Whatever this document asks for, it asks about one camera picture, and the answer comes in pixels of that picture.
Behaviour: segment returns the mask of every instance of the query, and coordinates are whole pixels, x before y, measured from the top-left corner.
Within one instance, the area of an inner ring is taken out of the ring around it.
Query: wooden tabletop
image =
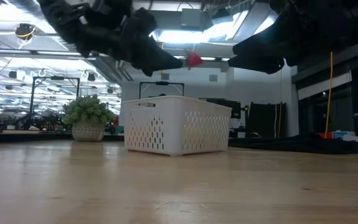
[[[0,144],[0,223],[358,223],[358,154]]]

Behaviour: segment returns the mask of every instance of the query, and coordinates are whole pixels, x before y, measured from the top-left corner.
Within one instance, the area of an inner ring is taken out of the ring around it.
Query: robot
[[[273,25],[233,47],[229,66],[273,74],[358,44],[358,0],[270,0]]]
[[[46,20],[85,58],[92,51],[129,62],[148,77],[154,71],[181,68],[181,60],[162,50],[149,34],[157,28],[146,9],[132,10],[132,0],[108,0],[99,12],[88,3],[39,0]]]

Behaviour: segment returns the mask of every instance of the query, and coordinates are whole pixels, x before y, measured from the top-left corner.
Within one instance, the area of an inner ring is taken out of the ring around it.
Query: potted plant
[[[63,106],[65,124],[72,124],[72,135],[77,141],[100,141],[104,136],[104,125],[114,119],[114,114],[100,103],[97,95],[79,97]]]

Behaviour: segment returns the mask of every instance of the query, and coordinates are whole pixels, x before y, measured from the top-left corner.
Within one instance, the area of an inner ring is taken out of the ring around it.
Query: monitor
[[[229,101],[224,99],[213,99],[207,98],[207,102],[215,103],[217,105],[227,106],[232,108],[231,110],[231,118],[241,119],[241,103],[237,101]]]

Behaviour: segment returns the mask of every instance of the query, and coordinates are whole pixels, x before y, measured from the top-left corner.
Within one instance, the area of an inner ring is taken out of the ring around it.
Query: white plastic basket
[[[155,107],[139,106],[148,103]],[[122,103],[125,147],[177,156],[227,149],[231,108],[182,96]]]

